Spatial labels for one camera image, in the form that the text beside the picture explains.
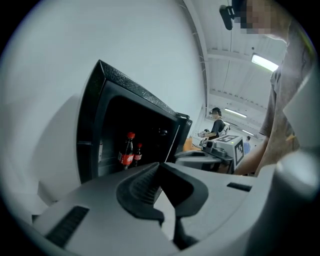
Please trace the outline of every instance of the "man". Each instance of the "man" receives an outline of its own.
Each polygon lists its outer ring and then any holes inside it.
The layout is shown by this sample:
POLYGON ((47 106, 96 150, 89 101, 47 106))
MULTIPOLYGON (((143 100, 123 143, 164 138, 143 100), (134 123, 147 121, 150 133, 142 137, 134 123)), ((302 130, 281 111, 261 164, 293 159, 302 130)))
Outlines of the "man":
POLYGON ((210 133, 201 134, 202 138, 209 138, 209 140, 213 140, 219 138, 219 133, 221 133, 225 127, 225 123, 222 120, 221 110, 218 107, 215 107, 210 112, 212 114, 213 119, 215 119, 212 130, 210 133))
POLYGON ((251 146, 250 146, 250 141, 251 137, 247 136, 245 142, 243 143, 243 150, 244 150, 244 154, 248 154, 250 152, 251 146))
POLYGON ((284 155, 299 148, 299 143, 283 113, 311 69, 315 51, 300 25, 276 2, 271 0, 233 0, 240 7, 241 20, 255 34, 264 34, 286 43, 284 60, 271 75, 271 90, 266 117, 260 129, 263 143, 248 153, 235 174, 255 172, 275 164, 284 155))

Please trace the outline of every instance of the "person wearing black shirt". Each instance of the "person wearing black shirt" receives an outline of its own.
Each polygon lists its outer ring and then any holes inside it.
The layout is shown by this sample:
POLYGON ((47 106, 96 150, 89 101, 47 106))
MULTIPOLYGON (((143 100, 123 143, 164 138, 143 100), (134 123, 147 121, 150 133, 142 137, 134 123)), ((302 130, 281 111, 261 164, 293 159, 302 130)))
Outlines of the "person wearing black shirt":
POLYGON ((213 119, 215 119, 212 130, 210 133, 203 134, 203 137, 208 137, 209 140, 219 138, 219 133, 221 133, 225 127, 225 123, 221 118, 221 110, 218 107, 213 108, 210 111, 213 119))

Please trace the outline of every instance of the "cola bottle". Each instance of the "cola bottle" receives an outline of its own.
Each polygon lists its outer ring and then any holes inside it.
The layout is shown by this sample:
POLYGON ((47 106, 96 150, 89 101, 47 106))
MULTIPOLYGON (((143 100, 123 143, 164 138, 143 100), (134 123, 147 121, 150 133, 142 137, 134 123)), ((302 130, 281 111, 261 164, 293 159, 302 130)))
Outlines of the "cola bottle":
POLYGON ((142 157, 142 154, 140 151, 141 147, 142 147, 142 144, 138 143, 138 145, 136 146, 136 151, 134 152, 132 167, 138 166, 138 162, 142 157))
POLYGON ((134 139, 135 134, 133 132, 128 132, 126 136, 126 141, 118 155, 118 161, 122 170, 128 169, 134 159, 132 140, 134 139))

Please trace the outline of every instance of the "ceiling light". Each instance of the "ceiling light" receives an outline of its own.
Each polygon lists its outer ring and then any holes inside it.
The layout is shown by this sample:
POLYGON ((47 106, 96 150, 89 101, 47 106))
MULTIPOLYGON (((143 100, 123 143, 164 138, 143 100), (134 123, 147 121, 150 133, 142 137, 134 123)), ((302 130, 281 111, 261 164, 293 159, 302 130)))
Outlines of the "ceiling light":
POLYGON ((225 111, 228 111, 228 112, 231 112, 231 113, 234 113, 234 114, 236 114, 236 115, 239 115, 239 116, 241 116, 241 117, 243 117, 243 118, 246 118, 246 117, 247 117, 247 116, 244 115, 244 114, 238 113, 238 112, 233 111, 233 110, 228 109, 228 108, 225 108, 224 110, 225 110, 225 111))
POLYGON ((255 136, 254 134, 252 134, 251 132, 248 132, 248 131, 246 131, 246 130, 242 130, 243 132, 245 132, 245 133, 247 133, 247 134, 250 134, 250 135, 252 135, 252 136, 255 136))
POLYGON ((252 56, 251 61, 252 61, 253 63, 255 63, 255 64, 258 64, 258 65, 260 65, 260 66, 262 66, 262 67, 264 67, 264 68, 272 71, 272 72, 275 71, 275 70, 279 67, 277 64, 274 64, 274 63, 271 62, 270 60, 267 60, 267 59, 265 59, 265 58, 262 58, 262 57, 260 57, 260 56, 258 56, 258 55, 256 55, 256 54, 254 54, 254 55, 252 56))

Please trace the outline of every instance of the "black t-shirt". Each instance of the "black t-shirt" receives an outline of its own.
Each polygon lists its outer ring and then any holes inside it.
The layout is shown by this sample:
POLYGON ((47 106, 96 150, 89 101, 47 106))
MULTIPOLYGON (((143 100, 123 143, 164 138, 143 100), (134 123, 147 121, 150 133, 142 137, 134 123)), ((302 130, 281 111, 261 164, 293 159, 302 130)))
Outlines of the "black t-shirt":
POLYGON ((209 137, 209 140, 219 138, 219 133, 222 132, 224 127, 225 127, 225 124, 221 119, 215 120, 211 132, 216 133, 216 136, 209 137))

